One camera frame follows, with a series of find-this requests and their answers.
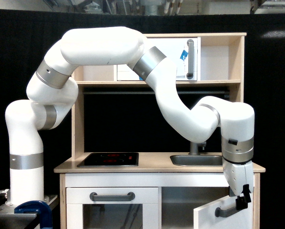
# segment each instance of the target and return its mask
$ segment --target stainless steel sink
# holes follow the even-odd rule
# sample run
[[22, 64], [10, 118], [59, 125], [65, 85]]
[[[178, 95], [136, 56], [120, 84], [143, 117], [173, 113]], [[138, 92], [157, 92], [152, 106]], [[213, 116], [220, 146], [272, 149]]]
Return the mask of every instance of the stainless steel sink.
[[222, 156], [216, 155], [173, 155], [170, 159], [176, 166], [222, 166]]

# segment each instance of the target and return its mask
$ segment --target cabinet door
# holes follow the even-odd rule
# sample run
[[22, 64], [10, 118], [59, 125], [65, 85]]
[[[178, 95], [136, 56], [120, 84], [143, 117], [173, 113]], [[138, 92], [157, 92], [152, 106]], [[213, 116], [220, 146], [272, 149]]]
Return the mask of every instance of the cabinet door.
[[205, 204], [193, 210], [194, 229], [252, 229], [253, 228], [253, 205], [241, 210], [229, 217], [222, 218], [215, 216], [215, 210], [221, 208], [229, 209], [235, 205], [236, 197], [223, 197], [211, 203]]
[[67, 229], [158, 229], [159, 192], [144, 188], [67, 188]]

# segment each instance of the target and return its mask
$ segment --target stovetop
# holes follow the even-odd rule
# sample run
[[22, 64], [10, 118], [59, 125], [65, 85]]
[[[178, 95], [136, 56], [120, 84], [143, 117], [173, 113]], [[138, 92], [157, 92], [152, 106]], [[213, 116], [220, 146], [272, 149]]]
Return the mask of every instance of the stovetop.
[[138, 166], [138, 153], [91, 153], [77, 167]]

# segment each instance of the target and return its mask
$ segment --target door handle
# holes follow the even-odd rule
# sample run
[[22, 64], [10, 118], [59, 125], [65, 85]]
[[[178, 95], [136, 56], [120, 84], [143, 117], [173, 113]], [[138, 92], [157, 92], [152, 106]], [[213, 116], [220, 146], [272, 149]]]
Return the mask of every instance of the door handle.
[[236, 214], [237, 212], [241, 211], [241, 210], [237, 210], [236, 209], [236, 206], [232, 207], [232, 208], [229, 208], [227, 210], [222, 210], [221, 208], [216, 208], [215, 209], [215, 212], [214, 212], [214, 215], [216, 217], [223, 217], [223, 218], [227, 218], [227, 217], [230, 217], [232, 216], [233, 214]]
[[98, 195], [96, 192], [90, 194], [92, 201], [131, 201], [135, 199], [135, 194], [129, 192], [127, 195]]
[[192, 39], [189, 39], [187, 41], [188, 45], [188, 73], [187, 73], [187, 79], [193, 78], [193, 65], [194, 65], [194, 41]]

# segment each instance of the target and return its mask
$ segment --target drawer handle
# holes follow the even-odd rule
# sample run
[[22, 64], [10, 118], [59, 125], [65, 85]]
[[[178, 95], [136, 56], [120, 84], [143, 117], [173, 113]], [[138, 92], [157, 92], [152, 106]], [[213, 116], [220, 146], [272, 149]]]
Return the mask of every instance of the drawer handle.
[[135, 199], [135, 194], [129, 192], [127, 195], [97, 195], [96, 192], [90, 194], [92, 201], [131, 201]]

